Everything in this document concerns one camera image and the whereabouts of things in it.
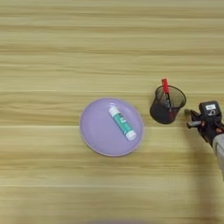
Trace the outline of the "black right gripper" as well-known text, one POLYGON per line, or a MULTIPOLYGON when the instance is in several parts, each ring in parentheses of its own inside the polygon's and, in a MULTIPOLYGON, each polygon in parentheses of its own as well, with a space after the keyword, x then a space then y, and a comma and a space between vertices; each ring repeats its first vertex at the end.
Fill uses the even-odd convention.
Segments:
POLYGON ((186 123, 187 128, 199 127, 199 133, 210 145, 213 145, 213 140, 218 135, 224 134, 224 124, 221 122, 220 116, 205 117, 191 109, 186 109, 185 115, 191 119, 190 122, 186 123))

